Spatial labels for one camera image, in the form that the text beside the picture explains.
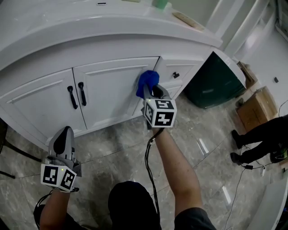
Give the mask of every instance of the drawer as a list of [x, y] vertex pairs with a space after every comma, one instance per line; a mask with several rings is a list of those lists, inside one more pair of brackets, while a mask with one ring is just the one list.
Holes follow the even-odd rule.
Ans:
[[[168, 93], [169, 93], [169, 95], [170, 95], [170, 97], [172, 98], [172, 99], [174, 99], [173, 97], [176, 95], [176, 93], [178, 92], [178, 90], [181, 88], [181, 85], [178, 85], [178, 86], [171, 86], [171, 83], [163, 83], [163, 84], [160, 84], [162, 87], [164, 87], [167, 91], [168, 91]], [[133, 113], [133, 115], [136, 115], [136, 114], [138, 114], [138, 113], [141, 113], [141, 109], [143, 108], [143, 99], [141, 98], [140, 100], [139, 100], [139, 102], [138, 102], [138, 104], [137, 104], [137, 106], [136, 106], [136, 109], [135, 109], [135, 111], [134, 111], [134, 113]]]
[[182, 81], [189, 71], [202, 63], [203, 59], [197, 57], [175, 58], [162, 56], [159, 58], [154, 70], [160, 75], [160, 83]]

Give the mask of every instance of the marble floor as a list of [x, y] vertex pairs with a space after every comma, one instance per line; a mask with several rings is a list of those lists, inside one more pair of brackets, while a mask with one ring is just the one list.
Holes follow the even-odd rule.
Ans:
[[[199, 109], [180, 95], [178, 114], [170, 133], [194, 167], [202, 187], [202, 199], [212, 223], [219, 230], [225, 226], [235, 197], [242, 167], [233, 164], [230, 152], [239, 152], [230, 132], [244, 133], [235, 111], [235, 100], [207, 110]], [[144, 151], [152, 136], [142, 117], [132, 119], [76, 138], [77, 158], [82, 162], [82, 178], [77, 178], [80, 191], [71, 194], [68, 213], [81, 225], [109, 229], [108, 195], [115, 184], [137, 181], [152, 194]], [[9, 128], [7, 139], [15, 146], [44, 157], [45, 152]], [[174, 197], [169, 187], [160, 156], [155, 146], [150, 151], [163, 230], [174, 229]], [[265, 164], [267, 157], [259, 161]], [[36, 202], [50, 189], [40, 184], [41, 164], [16, 154], [6, 147], [0, 155], [0, 170], [16, 179], [0, 175], [0, 218], [11, 230], [36, 230], [33, 210]], [[244, 230], [253, 218], [265, 187], [281, 178], [278, 165], [267, 167], [263, 177], [260, 169], [246, 170], [238, 187], [227, 228]]]

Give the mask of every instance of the green trash bin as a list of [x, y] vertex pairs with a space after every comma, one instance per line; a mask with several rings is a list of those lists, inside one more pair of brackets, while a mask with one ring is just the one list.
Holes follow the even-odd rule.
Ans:
[[[230, 66], [238, 68], [230, 58], [227, 57], [226, 61], [227, 59]], [[244, 92], [245, 87], [239, 78], [243, 82], [245, 76], [242, 72], [238, 75], [240, 76], [236, 76], [235, 72], [215, 52], [212, 52], [184, 92], [187, 98], [200, 108], [217, 106]]]

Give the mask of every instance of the white countertop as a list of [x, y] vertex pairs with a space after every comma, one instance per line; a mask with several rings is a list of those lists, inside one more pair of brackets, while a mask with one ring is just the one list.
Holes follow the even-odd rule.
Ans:
[[[107, 4], [98, 6], [98, 2]], [[143, 0], [4, 0], [0, 5], [0, 70], [49, 46], [98, 35], [162, 35], [221, 45], [221, 39], [209, 30], [198, 31], [172, 12]]]

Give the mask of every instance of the forearm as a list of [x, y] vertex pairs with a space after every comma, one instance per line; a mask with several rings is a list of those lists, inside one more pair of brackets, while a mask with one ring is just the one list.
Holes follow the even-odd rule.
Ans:
[[175, 198], [181, 198], [183, 202], [189, 200], [188, 206], [201, 207], [202, 201], [197, 175], [167, 130], [164, 129], [156, 138], [156, 144]]
[[41, 230], [60, 230], [65, 222], [70, 193], [54, 190], [40, 217]]

